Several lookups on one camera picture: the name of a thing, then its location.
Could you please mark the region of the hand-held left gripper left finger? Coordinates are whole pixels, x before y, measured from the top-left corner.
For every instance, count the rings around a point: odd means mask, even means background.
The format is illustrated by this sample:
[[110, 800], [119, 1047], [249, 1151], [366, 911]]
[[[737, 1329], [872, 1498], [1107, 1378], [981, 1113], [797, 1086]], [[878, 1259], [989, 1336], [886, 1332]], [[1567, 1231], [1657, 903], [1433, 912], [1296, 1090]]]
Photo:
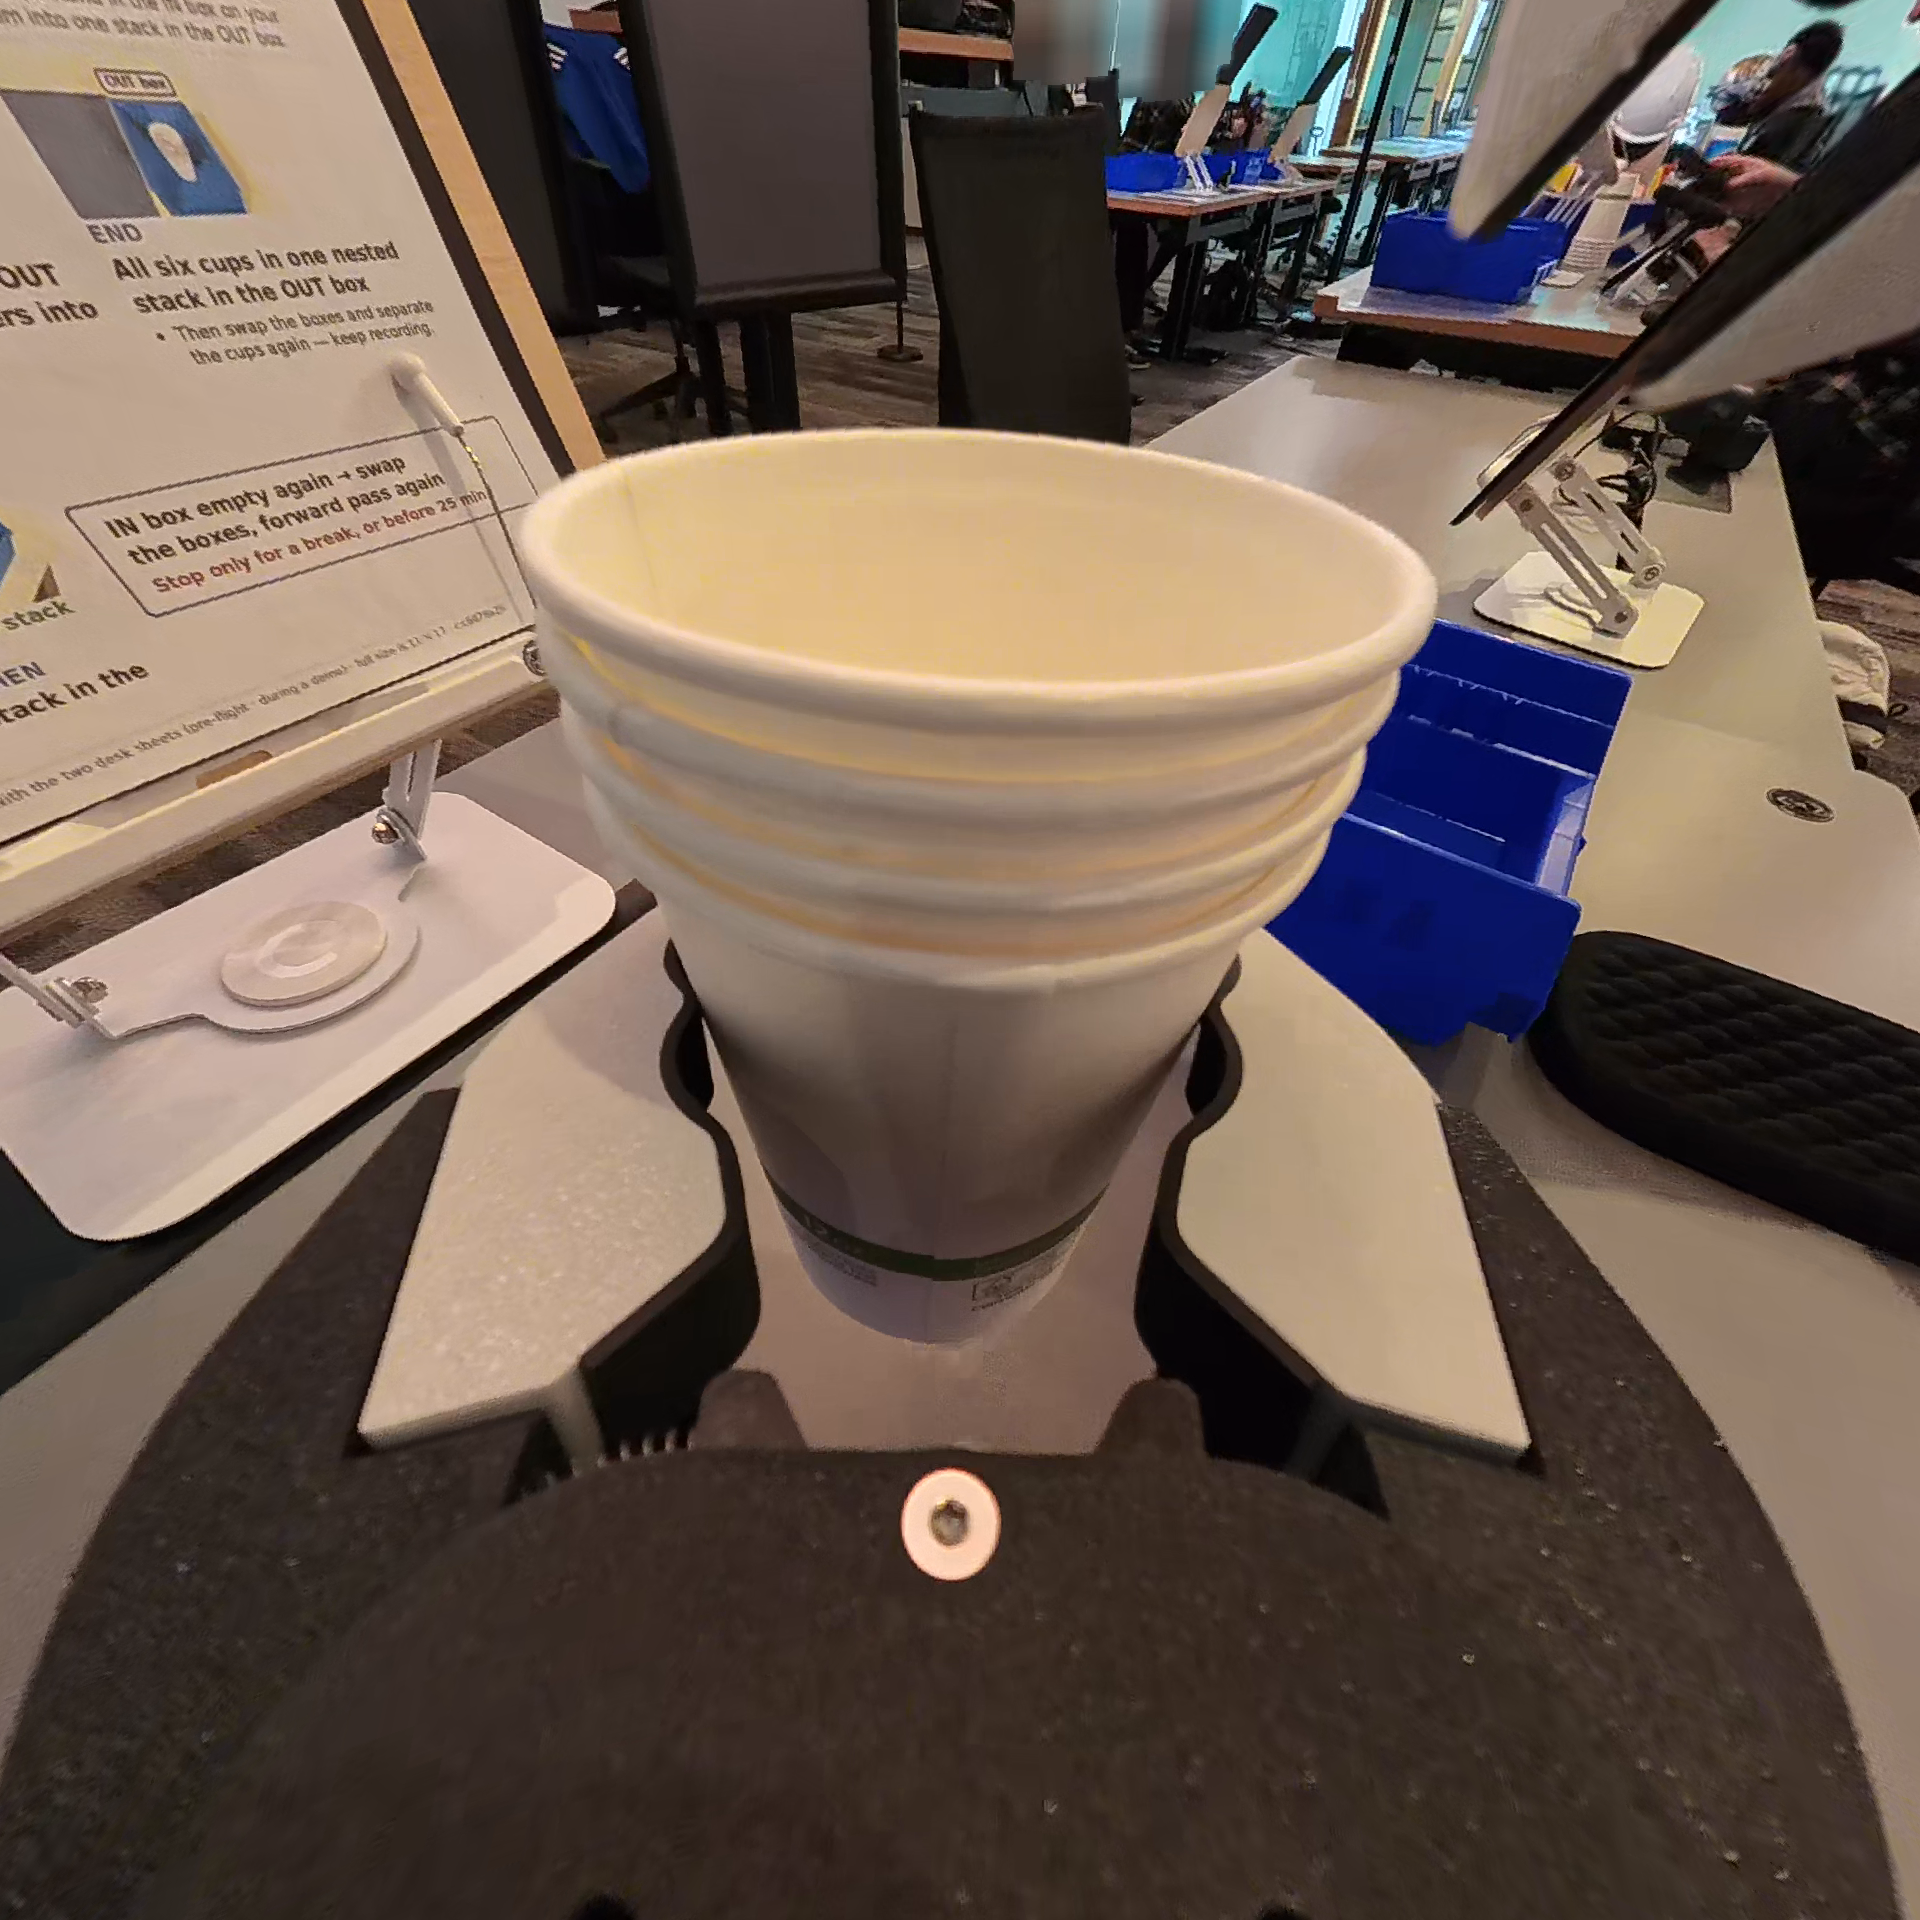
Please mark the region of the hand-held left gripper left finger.
[[672, 1449], [759, 1329], [733, 1142], [665, 919], [505, 1023], [460, 1086], [357, 1431], [535, 1418], [559, 1464]]

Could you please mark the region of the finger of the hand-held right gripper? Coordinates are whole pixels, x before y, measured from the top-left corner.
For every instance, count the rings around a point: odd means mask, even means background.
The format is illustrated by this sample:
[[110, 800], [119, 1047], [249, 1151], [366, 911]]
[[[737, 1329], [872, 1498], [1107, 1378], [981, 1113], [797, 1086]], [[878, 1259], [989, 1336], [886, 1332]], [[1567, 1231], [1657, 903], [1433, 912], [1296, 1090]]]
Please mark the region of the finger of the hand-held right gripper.
[[1452, 234], [1483, 240], [1691, 34], [1712, 3], [1509, 3], [1449, 201]]
[[1918, 78], [1905, 78], [1800, 177], [1719, 168], [1735, 236], [1620, 359], [1644, 409], [1892, 346], [1918, 324]]

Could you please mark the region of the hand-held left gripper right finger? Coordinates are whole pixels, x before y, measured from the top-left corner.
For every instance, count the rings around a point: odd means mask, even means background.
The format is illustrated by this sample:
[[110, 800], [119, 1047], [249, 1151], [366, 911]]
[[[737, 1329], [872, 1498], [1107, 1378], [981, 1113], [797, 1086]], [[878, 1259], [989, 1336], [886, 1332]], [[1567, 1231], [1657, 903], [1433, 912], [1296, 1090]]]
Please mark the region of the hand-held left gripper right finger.
[[1207, 1009], [1140, 1258], [1140, 1343], [1211, 1457], [1341, 1473], [1367, 1438], [1532, 1449], [1441, 1112], [1270, 932]]

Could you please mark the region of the blue plastic bin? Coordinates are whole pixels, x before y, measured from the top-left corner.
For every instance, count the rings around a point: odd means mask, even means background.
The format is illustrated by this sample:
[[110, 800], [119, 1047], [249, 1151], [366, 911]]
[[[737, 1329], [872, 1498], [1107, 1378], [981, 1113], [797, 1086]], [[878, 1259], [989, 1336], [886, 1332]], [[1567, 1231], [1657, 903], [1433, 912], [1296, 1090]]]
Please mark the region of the blue plastic bin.
[[1628, 690], [1619, 665], [1436, 622], [1269, 932], [1400, 1041], [1523, 1038], [1577, 935], [1572, 874]]

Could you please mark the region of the stack of nested white cups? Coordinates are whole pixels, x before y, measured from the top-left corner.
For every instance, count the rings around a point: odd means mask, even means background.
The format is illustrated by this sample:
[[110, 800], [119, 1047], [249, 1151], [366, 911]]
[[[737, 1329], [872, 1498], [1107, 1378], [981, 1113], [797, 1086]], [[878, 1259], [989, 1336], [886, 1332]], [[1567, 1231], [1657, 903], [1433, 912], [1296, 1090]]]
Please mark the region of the stack of nested white cups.
[[599, 465], [518, 556], [799, 1259], [935, 1339], [1067, 1259], [1438, 611], [1327, 497], [942, 428]]

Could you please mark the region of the wooden desk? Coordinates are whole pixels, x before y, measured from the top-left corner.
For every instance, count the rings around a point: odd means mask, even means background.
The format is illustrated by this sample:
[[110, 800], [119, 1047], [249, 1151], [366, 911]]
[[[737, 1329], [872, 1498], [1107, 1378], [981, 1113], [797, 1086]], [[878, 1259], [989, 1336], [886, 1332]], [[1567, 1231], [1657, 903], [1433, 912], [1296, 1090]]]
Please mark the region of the wooden desk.
[[1579, 291], [1534, 291], [1517, 305], [1374, 288], [1369, 271], [1312, 297], [1312, 320], [1336, 332], [1336, 362], [1557, 393], [1593, 380], [1641, 336], [1641, 320]]

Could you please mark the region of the pale cloth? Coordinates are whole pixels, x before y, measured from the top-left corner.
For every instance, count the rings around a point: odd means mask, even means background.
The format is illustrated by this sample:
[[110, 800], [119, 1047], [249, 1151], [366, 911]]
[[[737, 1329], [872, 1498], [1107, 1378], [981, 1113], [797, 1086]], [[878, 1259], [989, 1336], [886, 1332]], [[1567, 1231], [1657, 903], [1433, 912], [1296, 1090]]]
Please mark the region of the pale cloth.
[[1892, 718], [1888, 655], [1879, 640], [1845, 622], [1819, 617], [1814, 632], [1847, 750], [1853, 766], [1867, 770], [1886, 745]]

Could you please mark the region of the black textured pad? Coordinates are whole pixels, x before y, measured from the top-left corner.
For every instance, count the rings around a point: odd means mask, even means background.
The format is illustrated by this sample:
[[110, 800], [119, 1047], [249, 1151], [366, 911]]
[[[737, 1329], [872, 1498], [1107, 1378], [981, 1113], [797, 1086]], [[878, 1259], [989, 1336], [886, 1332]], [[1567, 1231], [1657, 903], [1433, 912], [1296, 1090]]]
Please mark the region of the black textured pad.
[[1613, 1137], [1918, 1265], [1918, 1035], [1639, 932], [1579, 932], [1527, 1047]]

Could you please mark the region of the black office chair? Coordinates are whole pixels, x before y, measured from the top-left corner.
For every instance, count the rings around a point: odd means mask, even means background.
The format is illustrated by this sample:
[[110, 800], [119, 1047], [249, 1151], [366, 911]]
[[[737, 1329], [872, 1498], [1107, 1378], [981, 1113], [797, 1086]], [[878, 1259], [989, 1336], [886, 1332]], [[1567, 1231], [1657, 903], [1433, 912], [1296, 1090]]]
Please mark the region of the black office chair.
[[1096, 113], [908, 116], [940, 308], [940, 426], [1128, 446]]

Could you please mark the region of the black framed panel on stand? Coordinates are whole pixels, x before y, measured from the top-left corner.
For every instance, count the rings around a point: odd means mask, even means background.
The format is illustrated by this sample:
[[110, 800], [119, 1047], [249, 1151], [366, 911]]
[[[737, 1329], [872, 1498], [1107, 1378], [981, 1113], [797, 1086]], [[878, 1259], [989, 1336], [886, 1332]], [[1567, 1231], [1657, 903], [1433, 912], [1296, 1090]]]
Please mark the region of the black framed panel on stand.
[[621, 3], [667, 286], [712, 438], [801, 426], [796, 316], [904, 299], [892, 3]]

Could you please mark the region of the wooden instruction board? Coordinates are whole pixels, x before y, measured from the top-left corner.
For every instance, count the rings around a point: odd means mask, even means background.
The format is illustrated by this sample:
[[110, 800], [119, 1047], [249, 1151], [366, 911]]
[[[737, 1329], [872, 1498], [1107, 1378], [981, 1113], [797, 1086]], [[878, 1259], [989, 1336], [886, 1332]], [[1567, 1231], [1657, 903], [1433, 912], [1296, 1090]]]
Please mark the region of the wooden instruction board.
[[523, 702], [601, 451], [414, 6], [5, 6], [5, 935]]

